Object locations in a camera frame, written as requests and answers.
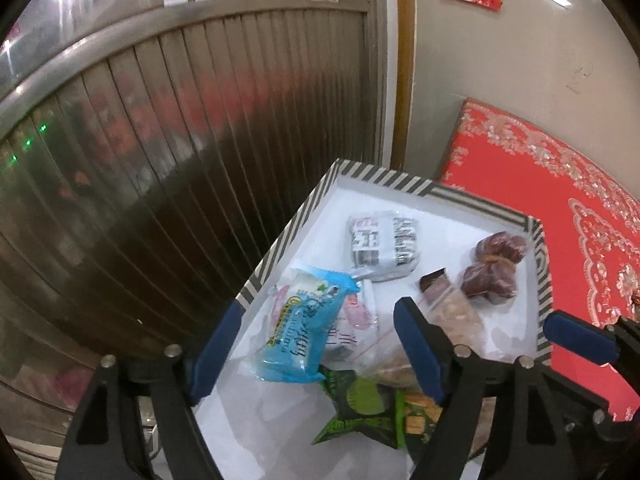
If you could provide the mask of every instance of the red tablecloth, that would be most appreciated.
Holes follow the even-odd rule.
[[[640,206],[596,164],[533,124],[468,99],[442,181],[542,221],[555,310],[599,326],[632,317]],[[617,420],[640,405],[609,365],[555,346],[552,367],[609,399]]]

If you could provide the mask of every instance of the white wall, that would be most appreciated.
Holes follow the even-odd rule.
[[[640,196],[638,58],[600,0],[569,1],[505,0],[492,12],[417,0],[407,171],[431,176],[472,96],[564,140]]]

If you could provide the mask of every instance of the floral lace pattern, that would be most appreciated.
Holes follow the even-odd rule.
[[[584,256],[591,322],[603,327],[615,323],[619,316],[631,317],[631,294],[638,288],[640,248],[576,199],[569,199],[569,207],[574,212],[578,243]]]
[[[577,189],[599,199],[614,218],[621,219],[633,234],[640,234],[638,201],[590,160],[545,132],[473,100],[463,108],[458,131],[465,136],[487,136],[490,144],[511,155],[532,156],[535,164],[553,176],[568,176]],[[455,148],[451,154],[451,161],[457,166],[462,165],[463,155],[468,153],[462,150]]]

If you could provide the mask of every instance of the wooden trim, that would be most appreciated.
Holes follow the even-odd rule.
[[[404,168],[415,65],[415,0],[398,0],[398,84],[391,168]]]

